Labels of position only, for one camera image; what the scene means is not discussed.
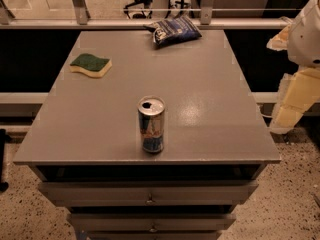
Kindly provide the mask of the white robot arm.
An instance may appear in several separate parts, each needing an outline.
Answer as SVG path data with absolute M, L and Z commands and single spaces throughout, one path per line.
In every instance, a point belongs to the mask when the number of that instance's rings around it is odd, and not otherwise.
M 320 99 L 320 0 L 309 0 L 300 13 L 267 43 L 267 48 L 286 50 L 298 66 L 285 73 L 278 88 L 269 129 L 286 134 Z

